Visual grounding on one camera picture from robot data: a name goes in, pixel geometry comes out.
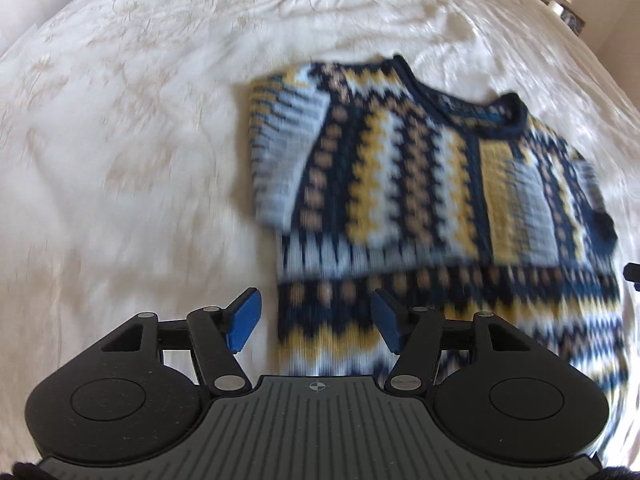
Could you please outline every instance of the sweater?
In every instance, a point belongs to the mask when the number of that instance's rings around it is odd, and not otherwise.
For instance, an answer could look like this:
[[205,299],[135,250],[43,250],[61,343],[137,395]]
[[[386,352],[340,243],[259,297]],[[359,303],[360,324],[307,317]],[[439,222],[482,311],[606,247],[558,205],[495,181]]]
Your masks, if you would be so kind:
[[[254,82],[250,138],[257,219],[278,240],[284,374],[384,380],[395,356],[369,306],[383,287],[448,319],[495,312],[620,417],[614,225],[593,166],[517,94],[465,102],[400,56],[315,62]],[[438,380],[466,359],[443,352]]]

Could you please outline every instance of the nightstand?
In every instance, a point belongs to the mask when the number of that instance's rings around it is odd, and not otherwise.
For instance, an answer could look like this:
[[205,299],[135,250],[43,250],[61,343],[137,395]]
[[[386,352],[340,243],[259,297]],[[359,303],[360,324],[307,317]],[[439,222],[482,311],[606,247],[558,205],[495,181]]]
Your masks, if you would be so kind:
[[[546,6],[549,6],[549,2],[551,0],[540,0]],[[561,9],[556,12],[560,19],[566,23],[567,27],[569,27],[576,36],[580,36],[584,28],[584,20],[578,16],[575,12],[573,12],[566,4],[555,2],[556,6],[561,7]]]

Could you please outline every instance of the metal rivet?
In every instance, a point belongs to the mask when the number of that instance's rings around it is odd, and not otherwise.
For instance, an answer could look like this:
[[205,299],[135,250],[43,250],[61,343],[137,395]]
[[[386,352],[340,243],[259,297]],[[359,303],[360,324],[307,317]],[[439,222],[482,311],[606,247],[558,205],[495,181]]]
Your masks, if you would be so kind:
[[396,375],[391,379],[391,386],[396,390],[402,390],[404,392],[410,392],[411,390],[417,390],[422,386],[422,381],[416,376],[412,375]]
[[244,379],[237,375],[223,375],[218,377],[213,385],[224,392],[232,392],[244,388]]

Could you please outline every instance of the bed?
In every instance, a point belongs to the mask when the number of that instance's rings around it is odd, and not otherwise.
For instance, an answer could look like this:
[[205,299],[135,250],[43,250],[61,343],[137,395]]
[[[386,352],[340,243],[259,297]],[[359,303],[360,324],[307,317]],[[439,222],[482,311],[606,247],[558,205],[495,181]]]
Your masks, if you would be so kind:
[[[137,312],[174,319],[256,286],[263,318],[239,360],[254,381],[276,370],[248,84],[396,52],[466,100],[518,92],[596,162],[621,273],[640,261],[640,114],[536,0],[74,0],[0,60],[1,470],[37,460],[30,390]],[[632,465],[640,444],[640,294],[625,285],[623,302],[633,350],[611,465]],[[187,370],[181,354],[168,362]]]

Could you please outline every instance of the bed sheet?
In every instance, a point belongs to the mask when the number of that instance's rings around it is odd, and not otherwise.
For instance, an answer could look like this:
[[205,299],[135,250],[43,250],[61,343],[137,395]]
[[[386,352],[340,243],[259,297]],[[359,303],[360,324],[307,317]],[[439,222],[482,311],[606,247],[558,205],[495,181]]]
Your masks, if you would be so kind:
[[[174,319],[256,286],[264,315],[239,359],[254,381],[274,372],[274,237],[253,218],[248,83],[396,52],[467,100],[517,91],[596,162],[617,263],[640,260],[640,116],[536,0],[74,0],[0,60],[0,468],[37,459],[30,390],[137,312]],[[640,425],[640,301],[623,294],[634,366],[612,464],[632,463]]]

